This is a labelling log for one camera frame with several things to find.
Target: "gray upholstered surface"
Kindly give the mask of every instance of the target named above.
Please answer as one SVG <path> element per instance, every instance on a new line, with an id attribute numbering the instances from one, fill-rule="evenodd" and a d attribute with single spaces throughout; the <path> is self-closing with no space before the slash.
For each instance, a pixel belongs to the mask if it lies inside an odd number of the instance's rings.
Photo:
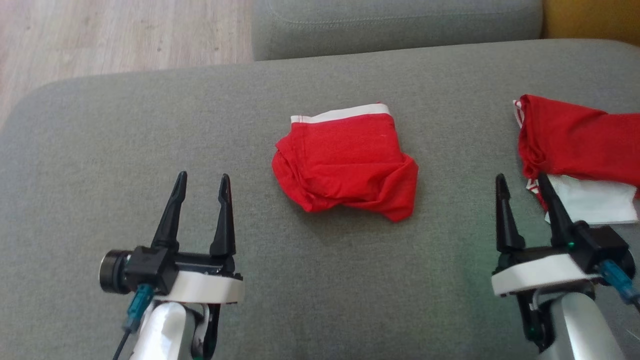
<path id="1" fill-rule="evenodd" d="M 0 133 L 0 357 L 110 358 L 129 297 L 100 291 L 98 264 L 151 241 L 184 169 L 187 251 L 208 249 L 220 175 L 232 179 L 247 296 L 223 309 L 217 359 L 532 359 L 515 299 L 490 284 L 497 173 L 529 243 L 550 232 L 524 190 L 511 100 L 640 111 L 639 62 L 617 42 L 535 40 L 45 86 Z M 302 212 L 270 168 L 288 116 L 376 101 L 420 166 L 414 216 Z M 618 229 L 640 246 L 638 226 Z M 611 289 L 598 296 L 638 358 L 640 316 Z"/>
<path id="2" fill-rule="evenodd" d="M 540 37 L 541 0 L 256 0 L 256 60 Z"/>

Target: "yellow cushion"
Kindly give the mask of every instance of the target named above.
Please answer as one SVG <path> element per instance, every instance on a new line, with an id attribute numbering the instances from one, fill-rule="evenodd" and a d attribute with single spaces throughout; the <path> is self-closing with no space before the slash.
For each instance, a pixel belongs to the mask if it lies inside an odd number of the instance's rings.
<path id="1" fill-rule="evenodd" d="M 640 0 L 544 0 L 544 38 L 605 38 L 640 45 Z"/>

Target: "light wood floor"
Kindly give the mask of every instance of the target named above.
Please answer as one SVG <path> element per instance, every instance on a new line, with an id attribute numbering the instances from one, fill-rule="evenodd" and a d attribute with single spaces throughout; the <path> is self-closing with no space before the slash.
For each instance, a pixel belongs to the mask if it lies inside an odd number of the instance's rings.
<path id="1" fill-rule="evenodd" d="M 0 129 L 59 79 L 252 61 L 252 0 L 0 0 Z"/>

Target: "red fabric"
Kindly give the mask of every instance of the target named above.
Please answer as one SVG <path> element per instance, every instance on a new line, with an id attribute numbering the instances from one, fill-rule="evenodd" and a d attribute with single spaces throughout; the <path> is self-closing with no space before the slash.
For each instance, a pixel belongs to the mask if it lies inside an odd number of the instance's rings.
<path id="1" fill-rule="evenodd" d="M 608 114 L 533 95 L 520 102 L 525 177 L 546 172 L 640 186 L 640 113 Z"/>
<path id="2" fill-rule="evenodd" d="M 388 114 L 293 123 L 276 148 L 273 172 L 305 211 L 343 204 L 394 222 L 413 212 L 418 166 L 401 152 Z"/>

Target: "gray sofa cushion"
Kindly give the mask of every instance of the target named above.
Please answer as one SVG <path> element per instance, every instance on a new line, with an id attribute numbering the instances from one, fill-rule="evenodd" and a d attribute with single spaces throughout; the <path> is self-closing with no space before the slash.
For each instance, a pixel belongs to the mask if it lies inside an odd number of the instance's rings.
<path id="1" fill-rule="evenodd" d="M 220 176 L 232 180 L 246 301 L 223 307 L 216 359 L 532 359 L 515 299 L 490 281 L 497 173 L 529 244 L 550 235 L 524 189 L 511 100 L 640 111 L 639 61 L 618 42 L 534 40 L 45 86 L 0 133 L 0 357 L 112 356 L 130 297 L 101 292 L 100 259 L 150 243 L 184 169 L 185 251 L 207 251 Z M 270 166 L 289 115 L 376 101 L 420 166 L 415 213 L 304 213 Z M 640 247 L 637 225 L 617 230 Z M 609 288 L 598 303 L 640 357 L 635 309 Z"/>
<path id="2" fill-rule="evenodd" d="M 256 0 L 256 60 L 534 39 L 541 0 Z"/>

